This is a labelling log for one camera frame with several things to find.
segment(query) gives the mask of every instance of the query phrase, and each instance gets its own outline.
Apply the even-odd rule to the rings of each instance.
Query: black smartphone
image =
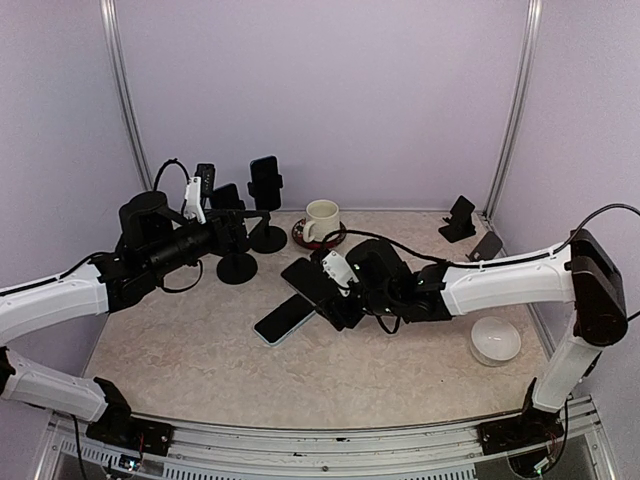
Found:
[[[244,210],[244,201],[238,194],[238,186],[235,183],[227,183],[216,188],[211,194],[211,208]]]
[[[253,160],[249,164],[251,171],[251,183],[249,194],[255,199],[256,210],[273,212],[282,206],[280,189],[282,177],[278,173],[278,160],[276,157],[265,157]]]
[[[266,343],[275,347],[314,314],[313,305],[302,296],[294,295],[256,323],[253,331]]]
[[[340,294],[336,283],[322,271],[322,267],[306,258],[299,258],[280,274],[291,287],[317,305]]]

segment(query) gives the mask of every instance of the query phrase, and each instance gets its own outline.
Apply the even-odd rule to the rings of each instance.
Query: marble tabletop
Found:
[[[287,232],[302,217],[274,213]],[[455,244],[437,231],[433,212],[344,212],[347,228],[370,230],[413,249],[464,261],[485,233]],[[364,240],[349,235],[345,254]],[[521,406],[526,387],[545,356],[524,306],[489,309],[449,322],[401,324],[394,336],[366,317],[337,332],[315,316],[277,347],[253,325],[293,291],[280,272],[308,255],[291,239],[272,255],[253,254],[258,274],[230,286],[207,256],[202,281],[180,295],[160,290],[134,308],[110,316],[87,376],[113,381],[135,412],[181,420],[274,428],[370,428],[446,422]],[[414,270],[424,262],[404,253]],[[197,277],[183,268],[167,277],[180,287]],[[479,364],[469,350],[473,323],[487,315],[510,320],[522,350],[506,366]]]

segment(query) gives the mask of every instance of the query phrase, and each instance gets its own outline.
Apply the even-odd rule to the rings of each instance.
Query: black bracket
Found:
[[[482,453],[493,455],[538,445],[564,435],[560,414],[548,413],[533,407],[531,397],[536,380],[529,385],[522,412],[515,417],[494,420],[478,425]]]
[[[467,255],[467,258],[472,262],[479,262],[480,260],[493,260],[496,255],[500,253],[502,249],[502,240],[493,232],[487,232],[482,237],[480,243],[476,245],[476,248],[471,250],[471,253]]]
[[[443,218],[449,225],[438,229],[449,243],[455,243],[476,234],[476,227],[471,220],[475,208],[476,206],[462,195],[458,197],[450,210],[451,217]]]
[[[166,457],[173,437],[168,423],[131,416],[131,407],[118,388],[108,380],[94,378],[105,394],[107,409],[87,427],[87,437],[116,447]]]

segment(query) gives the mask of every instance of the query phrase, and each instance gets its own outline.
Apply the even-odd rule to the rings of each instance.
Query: white round container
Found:
[[[513,360],[522,343],[516,327],[498,317],[484,317],[471,329],[471,353],[480,363],[499,367]]]

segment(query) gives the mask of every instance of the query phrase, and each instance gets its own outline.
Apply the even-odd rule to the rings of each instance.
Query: metal frame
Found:
[[[475,478],[478,462],[537,448],[483,456],[477,425],[488,418],[503,417],[367,430],[274,430],[163,419],[176,427],[169,456],[145,455],[143,467],[136,475],[180,480]],[[615,480],[607,461],[608,444],[602,440],[602,426],[591,398],[570,401],[569,418],[569,438],[585,436],[592,446],[591,459],[598,478]],[[81,443],[85,461],[105,467],[108,459],[113,465],[114,459],[123,453],[137,455],[84,435]],[[75,456],[73,423],[54,415],[36,480],[52,478],[61,454]]]
[[[498,162],[498,167],[491,184],[489,197],[484,208],[484,214],[489,220],[491,220],[495,215],[498,202],[500,201],[500,195],[502,194],[505,180],[507,178],[509,166],[511,164],[513,149],[516,144],[518,129],[520,127],[520,121],[522,120],[522,113],[524,111],[529,79],[531,78],[533,57],[536,43],[538,41],[541,12],[542,0],[529,0],[529,10],[516,80],[516,90],[513,95],[513,102],[511,103],[507,130],[500,150],[500,160]]]
[[[100,6],[107,48],[109,50],[109,56],[111,57],[111,68],[115,77],[118,98],[120,100],[120,109],[122,110],[122,116],[127,129],[131,151],[133,152],[138,178],[142,188],[151,190],[153,187],[153,179],[144,149],[142,148],[138,122],[136,121],[136,116],[133,111],[133,102],[131,101],[131,94],[129,93],[129,86],[127,84],[127,72],[124,66],[124,56],[120,43],[115,0],[100,0]]]

